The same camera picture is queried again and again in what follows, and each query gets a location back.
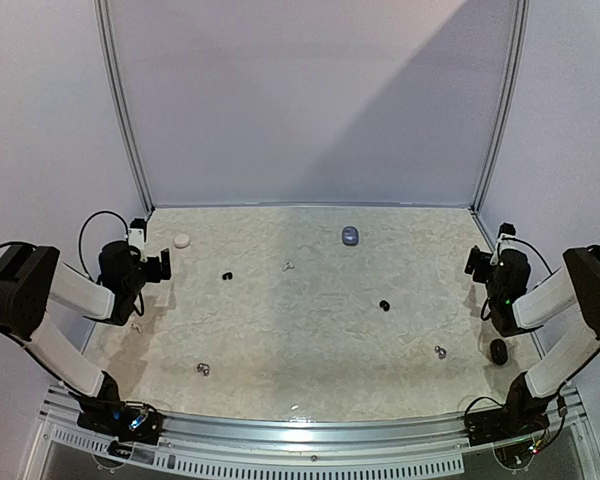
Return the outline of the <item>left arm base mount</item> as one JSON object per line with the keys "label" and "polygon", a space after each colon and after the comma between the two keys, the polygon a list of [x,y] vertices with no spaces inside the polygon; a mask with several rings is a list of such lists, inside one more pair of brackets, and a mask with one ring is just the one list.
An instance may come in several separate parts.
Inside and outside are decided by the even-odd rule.
{"label": "left arm base mount", "polygon": [[83,399],[77,425],[83,429],[115,437],[119,442],[157,445],[165,416],[141,402],[112,402]]}

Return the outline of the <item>purple earbud charging case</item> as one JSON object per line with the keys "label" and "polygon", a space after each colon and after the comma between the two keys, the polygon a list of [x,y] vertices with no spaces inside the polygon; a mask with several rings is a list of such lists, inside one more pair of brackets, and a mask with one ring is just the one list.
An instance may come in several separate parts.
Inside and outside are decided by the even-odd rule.
{"label": "purple earbud charging case", "polygon": [[341,241],[345,246],[357,246],[360,241],[358,229],[354,226],[345,226],[341,232]]}

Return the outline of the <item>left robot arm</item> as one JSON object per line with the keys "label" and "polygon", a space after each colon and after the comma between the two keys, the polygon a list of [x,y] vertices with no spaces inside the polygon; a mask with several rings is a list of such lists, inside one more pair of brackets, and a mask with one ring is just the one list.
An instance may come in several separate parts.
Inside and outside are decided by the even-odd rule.
{"label": "left robot arm", "polygon": [[106,433],[118,434],[129,415],[116,381],[65,337],[50,319],[48,305],[123,326],[132,315],[143,314],[146,284],[170,280],[171,255],[164,249],[149,257],[137,246],[114,241],[102,248],[99,264],[101,275],[92,281],[61,261],[53,246],[0,244],[0,334],[72,394]]}

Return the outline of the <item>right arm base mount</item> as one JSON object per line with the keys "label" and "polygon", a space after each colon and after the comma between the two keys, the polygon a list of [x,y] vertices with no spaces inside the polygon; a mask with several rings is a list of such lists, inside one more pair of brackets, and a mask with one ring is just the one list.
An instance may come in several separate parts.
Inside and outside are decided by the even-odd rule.
{"label": "right arm base mount", "polygon": [[466,412],[463,422],[471,446],[543,433],[550,425],[546,413],[512,420],[502,407]]}

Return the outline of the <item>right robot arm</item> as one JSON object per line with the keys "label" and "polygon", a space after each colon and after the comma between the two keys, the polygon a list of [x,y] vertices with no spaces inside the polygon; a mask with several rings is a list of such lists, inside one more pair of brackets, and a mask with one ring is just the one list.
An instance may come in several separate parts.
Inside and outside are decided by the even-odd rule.
{"label": "right robot arm", "polygon": [[600,245],[566,250],[563,265],[529,289],[527,255],[504,237],[493,252],[475,246],[465,273],[487,292],[487,319],[503,337],[538,330],[554,317],[576,307],[576,318],[552,349],[510,385],[497,427],[517,436],[546,410],[561,388],[600,352]]}

